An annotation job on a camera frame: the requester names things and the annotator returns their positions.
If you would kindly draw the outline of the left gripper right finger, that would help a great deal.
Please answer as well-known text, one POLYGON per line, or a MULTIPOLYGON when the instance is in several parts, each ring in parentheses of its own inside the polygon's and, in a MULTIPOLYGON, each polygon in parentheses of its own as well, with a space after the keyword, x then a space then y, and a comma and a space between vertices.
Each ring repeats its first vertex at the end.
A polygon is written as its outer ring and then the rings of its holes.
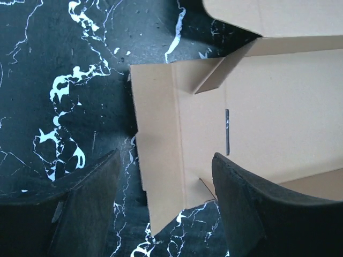
POLYGON ((230 256, 342 256, 342 202, 277 185, 220 153, 212 178, 230 256))

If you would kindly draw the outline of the cardboard box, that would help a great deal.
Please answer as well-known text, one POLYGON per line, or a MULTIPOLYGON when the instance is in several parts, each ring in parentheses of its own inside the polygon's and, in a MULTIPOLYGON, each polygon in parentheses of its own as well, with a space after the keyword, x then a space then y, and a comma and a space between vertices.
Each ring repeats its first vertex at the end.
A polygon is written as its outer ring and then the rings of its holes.
POLYGON ((223 58, 131 65, 151 233, 214 199, 215 153, 342 199, 342 1, 204 1, 258 38, 223 58))

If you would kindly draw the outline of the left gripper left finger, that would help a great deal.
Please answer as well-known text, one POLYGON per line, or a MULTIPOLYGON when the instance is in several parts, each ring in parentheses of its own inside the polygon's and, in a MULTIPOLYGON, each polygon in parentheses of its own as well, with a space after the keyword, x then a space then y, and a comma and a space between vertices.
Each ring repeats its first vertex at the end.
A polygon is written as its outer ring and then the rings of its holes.
POLYGON ((1 256, 102 256, 120 153, 54 182, 1 176, 1 256))

